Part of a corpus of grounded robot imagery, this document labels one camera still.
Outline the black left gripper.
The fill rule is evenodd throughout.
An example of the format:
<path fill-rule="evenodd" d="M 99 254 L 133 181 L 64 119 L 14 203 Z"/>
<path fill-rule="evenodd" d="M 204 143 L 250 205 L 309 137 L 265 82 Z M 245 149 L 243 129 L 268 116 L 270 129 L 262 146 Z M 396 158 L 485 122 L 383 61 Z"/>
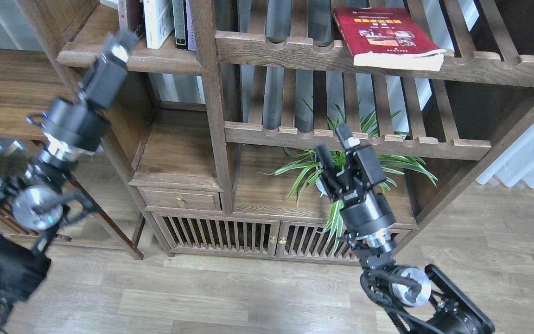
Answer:
<path fill-rule="evenodd" d="M 65 142 L 70 148 L 96 151 L 110 121 L 98 114 L 108 109 L 127 77 L 127 61 L 139 37 L 129 29 L 107 34 L 107 52 L 89 67 L 78 85 L 74 103 L 58 97 L 47 112 L 26 117 L 42 129 L 49 141 Z"/>

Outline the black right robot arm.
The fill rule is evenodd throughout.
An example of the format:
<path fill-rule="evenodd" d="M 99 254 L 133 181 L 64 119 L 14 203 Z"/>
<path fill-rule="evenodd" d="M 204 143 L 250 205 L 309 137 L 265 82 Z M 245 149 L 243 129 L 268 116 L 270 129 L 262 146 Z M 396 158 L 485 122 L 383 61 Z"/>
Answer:
<path fill-rule="evenodd" d="M 495 326 L 437 266 L 398 265 L 389 228 L 396 222 L 374 186 L 386 180 L 372 146 L 362 145 L 343 123 L 336 134 L 345 150 L 343 168 L 325 145 L 317 146 L 320 176 L 332 202 L 340 200 L 347 241 L 362 265 L 360 285 L 386 311 L 401 334 L 492 334 Z"/>

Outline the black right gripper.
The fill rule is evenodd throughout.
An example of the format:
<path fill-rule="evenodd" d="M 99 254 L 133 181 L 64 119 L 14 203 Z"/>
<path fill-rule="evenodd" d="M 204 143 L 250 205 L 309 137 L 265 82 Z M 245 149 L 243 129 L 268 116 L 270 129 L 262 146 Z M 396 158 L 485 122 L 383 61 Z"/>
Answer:
<path fill-rule="evenodd" d="M 329 199 L 342 201 L 343 221 L 355 240 L 388 240 L 388 228 L 396 222 L 382 194 L 373 192 L 374 186 L 386 180 L 379 159 L 370 145 L 360 145 L 346 123 L 335 129 L 345 150 L 345 165 L 340 169 L 326 145 L 315 147 L 322 177 L 329 186 Z"/>

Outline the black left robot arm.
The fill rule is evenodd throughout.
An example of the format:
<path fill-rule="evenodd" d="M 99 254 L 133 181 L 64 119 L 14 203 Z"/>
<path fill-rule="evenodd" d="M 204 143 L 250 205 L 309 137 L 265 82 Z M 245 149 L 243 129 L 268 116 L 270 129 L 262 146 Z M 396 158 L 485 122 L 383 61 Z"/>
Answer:
<path fill-rule="evenodd" d="M 49 109 L 27 116 L 46 137 L 23 174 L 0 177 L 0 332 L 15 303 L 46 279 L 47 250 L 58 232 L 92 213 L 108 217 L 85 190 L 74 186 L 73 169 L 82 154 L 93 154 L 110 128 L 102 115 L 127 78 L 127 62 L 139 38 L 128 28 L 108 34 L 102 51 L 78 83 L 76 100 L 58 97 Z"/>

